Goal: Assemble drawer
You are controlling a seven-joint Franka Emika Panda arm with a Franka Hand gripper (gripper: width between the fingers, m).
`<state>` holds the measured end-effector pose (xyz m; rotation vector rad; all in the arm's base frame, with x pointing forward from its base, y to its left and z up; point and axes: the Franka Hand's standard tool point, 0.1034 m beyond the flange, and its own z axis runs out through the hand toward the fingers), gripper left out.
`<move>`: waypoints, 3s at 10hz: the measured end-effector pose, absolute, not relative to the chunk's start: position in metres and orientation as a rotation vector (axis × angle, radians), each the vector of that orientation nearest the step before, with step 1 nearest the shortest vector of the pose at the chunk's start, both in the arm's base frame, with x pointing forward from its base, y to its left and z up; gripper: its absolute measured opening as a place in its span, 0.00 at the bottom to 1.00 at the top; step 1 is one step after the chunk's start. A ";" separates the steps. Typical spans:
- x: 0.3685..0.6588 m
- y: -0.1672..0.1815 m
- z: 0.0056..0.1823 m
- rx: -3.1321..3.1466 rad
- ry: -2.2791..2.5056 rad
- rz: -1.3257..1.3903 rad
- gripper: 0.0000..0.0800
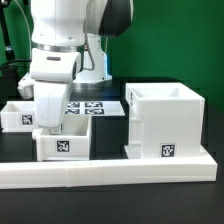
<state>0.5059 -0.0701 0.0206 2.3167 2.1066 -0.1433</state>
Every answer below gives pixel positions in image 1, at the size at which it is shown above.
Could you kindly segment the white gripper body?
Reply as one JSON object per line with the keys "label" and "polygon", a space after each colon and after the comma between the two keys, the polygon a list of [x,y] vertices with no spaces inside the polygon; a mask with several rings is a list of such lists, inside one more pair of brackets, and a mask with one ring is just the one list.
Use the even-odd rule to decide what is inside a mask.
{"label": "white gripper body", "polygon": [[32,49],[29,72],[19,81],[23,99],[34,98],[36,123],[51,134],[60,134],[71,96],[72,84],[81,69],[79,52]]}

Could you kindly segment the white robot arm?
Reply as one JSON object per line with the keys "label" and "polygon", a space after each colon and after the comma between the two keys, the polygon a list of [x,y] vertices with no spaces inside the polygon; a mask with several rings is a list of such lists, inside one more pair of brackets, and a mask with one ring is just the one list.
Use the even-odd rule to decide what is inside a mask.
{"label": "white robot arm", "polygon": [[59,134],[73,80],[83,70],[89,33],[117,37],[131,25],[133,0],[31,0],[34,27],[29,72],[36,123]]}

